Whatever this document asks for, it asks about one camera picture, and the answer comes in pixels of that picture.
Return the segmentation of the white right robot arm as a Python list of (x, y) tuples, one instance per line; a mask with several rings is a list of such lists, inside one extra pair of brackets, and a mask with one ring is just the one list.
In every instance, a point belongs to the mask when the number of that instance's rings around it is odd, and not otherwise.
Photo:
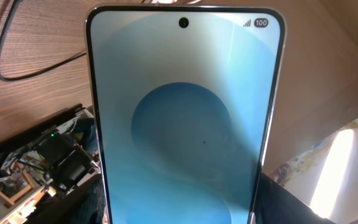
[(82, 105), (0, 142), (0, 223), (102, 223), (98, 156)]

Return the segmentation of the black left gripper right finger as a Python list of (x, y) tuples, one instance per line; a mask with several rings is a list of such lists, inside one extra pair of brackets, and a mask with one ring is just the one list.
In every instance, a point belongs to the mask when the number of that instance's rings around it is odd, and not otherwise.
[(265, 174), (260, 175), (254, 211), (256, 224), (334, 224)]

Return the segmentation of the blue screen smartphone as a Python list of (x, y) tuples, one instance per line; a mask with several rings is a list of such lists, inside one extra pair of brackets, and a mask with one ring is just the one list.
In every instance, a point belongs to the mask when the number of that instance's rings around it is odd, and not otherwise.
[(109, 222), (250, 223), (282, 15), (103, 4), (88, 13), (85, 37)]

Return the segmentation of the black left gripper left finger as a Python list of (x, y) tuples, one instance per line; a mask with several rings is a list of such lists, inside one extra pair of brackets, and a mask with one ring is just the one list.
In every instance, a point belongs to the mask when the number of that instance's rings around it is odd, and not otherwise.
[(96, 174), (68, 195), (43, 201), (26, 224), (100, 224), (104, 209), (103, 181)]

